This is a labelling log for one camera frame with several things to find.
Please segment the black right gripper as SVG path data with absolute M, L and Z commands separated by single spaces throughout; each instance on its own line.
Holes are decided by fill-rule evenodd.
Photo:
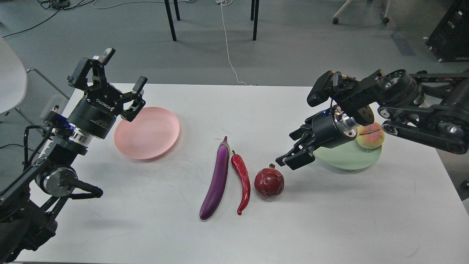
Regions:
M 279 166 L 295 170 L 315 161 L 314 150 L 319 147 L 335 148 L 357 137 L 358 124 L 342 110 L 323 110 L 305 119 L 300 128 L 289 134 L 296 141 L 286 154 L 277 157 Z

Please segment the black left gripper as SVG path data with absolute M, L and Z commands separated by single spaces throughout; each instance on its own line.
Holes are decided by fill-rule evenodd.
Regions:
M 67 77 L 69 86 L 84 92 L 67 121 L 100 139 L 106 138 L 118 115 L 132 122 L 146 104 L 142 92 L 147 77 L 139 77 L 132 90 L 124 94 L 107 82 L 104 66 L 115 52 L 114 48 L 107 48 L 101 56 L 80 59 L 73 73 Z M 124 110 L 123 106 L 128 102 L 131 104 Z

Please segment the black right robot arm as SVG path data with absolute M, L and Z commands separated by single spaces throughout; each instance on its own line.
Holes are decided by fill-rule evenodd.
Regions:
M 277 157 L 279 166 L 298 169 L 315 160 L 313 152 L 335 148 L 357 138 L 357 128 L 371 125 L 370 104 L 385 119 L 384 132 L 453 154 L 468 151 L 468 73 L 409 74 L 380 70 L 363 80 L 327 71 L 313 85 L 307 103 L 315 107 L 336 102 L 305 119 L 289 134 L 293 148 Z

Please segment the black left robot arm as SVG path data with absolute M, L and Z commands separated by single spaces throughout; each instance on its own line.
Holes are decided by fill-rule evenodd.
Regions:
M 130 92 L 107 81 L 104 67 L 115 54 L 108 48 L 100 56 L 82 58 L 68 77 L 83 97 L 64 117 L 57 107 L 43 125 L 31 125 L 23 134 L 21 175 L 1 189 L 1 263 L 11 263 L 24 250 L 36 251 L 57 231 L 57 216 L 71 199 L 100 198 L 103 190 L 78 178 L 72 167 L 86 155 L 92 139 L 105 139 L 117 117 L 133 121 L 143 109 L 146 77 L 139 77 Z

